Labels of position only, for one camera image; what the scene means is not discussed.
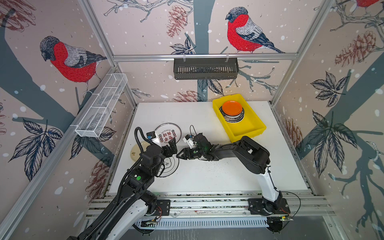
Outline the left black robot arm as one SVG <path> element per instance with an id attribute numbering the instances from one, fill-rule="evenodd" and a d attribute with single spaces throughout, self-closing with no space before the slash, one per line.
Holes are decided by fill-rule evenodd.
<path id="1" fill-rule="evenodd" d="M 153 142 L 155 132 L 143 134 L 140 127 L 134 130 L 140 157 L 123 176 L 118 192 L 98 218 L 77 237 L 70 240 L 118 240 L 140 218 L 156 210 L 157 196 L 148 190 L 155 177 L 164 170 L 164 160 L 177 153 L 176 140 L 162 147 Z"/>

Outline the yellow plastic bin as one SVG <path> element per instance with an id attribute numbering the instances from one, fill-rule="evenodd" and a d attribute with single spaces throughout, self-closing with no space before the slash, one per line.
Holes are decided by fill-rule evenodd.
<path id="1" fill-rule="evenodd" d="M 241 122 L 228 123 L 225 121 L 220 109 L 227 101 L 237 101 L 242 105 L 245 116 Z M 213 100 L 213 109 L 232 143 L 240 140 L 243 136 L 253 138 L 261 135 L 267 129 L 266 125 L 240 94 L 229 95 Z"/>

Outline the black round plate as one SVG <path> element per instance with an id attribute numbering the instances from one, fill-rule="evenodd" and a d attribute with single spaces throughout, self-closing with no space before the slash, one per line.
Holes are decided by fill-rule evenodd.
<path id="1" fill-rule="evenodd" d="M 222 116 L 224 117 L 225 121 L 228 123 L 241 122 L 245 116 L 244 109 L 242 109 L 242 111 L 238 115 L 235 115 L 235 116 L 231 116 L 231 115 L 226 114 L 222 109 L 220 109 L 220 112 L 221 112 Z"/>

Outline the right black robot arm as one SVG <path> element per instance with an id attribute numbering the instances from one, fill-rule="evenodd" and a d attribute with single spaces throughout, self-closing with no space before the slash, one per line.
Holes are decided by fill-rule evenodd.
<path id="1" fill-rule="evenodd" d="M 239 141 L 226 145 L 212 145 L 202 134 L 186 136 L 184 142 L 189 146 L 182 149 L 177 158 L 182 160 L 219 161 L 237 158 L 245 168 L 257 176 L 262 189 L 261 199 L 249 199 L 248 210 L 252 215 L 271 216 L 277 214 L 290 215 L 287 200 L 278 191 L 271 177 L 270 153 L 263 146 L 247 136 Z"/>

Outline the orange plate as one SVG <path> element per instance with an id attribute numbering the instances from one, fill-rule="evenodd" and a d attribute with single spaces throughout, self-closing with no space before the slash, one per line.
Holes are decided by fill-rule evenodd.
<path id="1" fill-rule="evenodd" d="M 222 105 L 221 109 L 225 115 L 231 117 L 238 116 L 243 112 L 242 105 L 237 101 L 227 101 Z"/>

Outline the white plate black flower outline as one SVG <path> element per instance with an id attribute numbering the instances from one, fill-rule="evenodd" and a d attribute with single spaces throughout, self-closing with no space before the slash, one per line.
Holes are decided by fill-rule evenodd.
<path id="1" fill-rule="evenodd" d="M 158 172 L 158 177 L 166 178 L 172 175 L 179 167 L 180 160 L 178 158 L 165 158 Z"/>

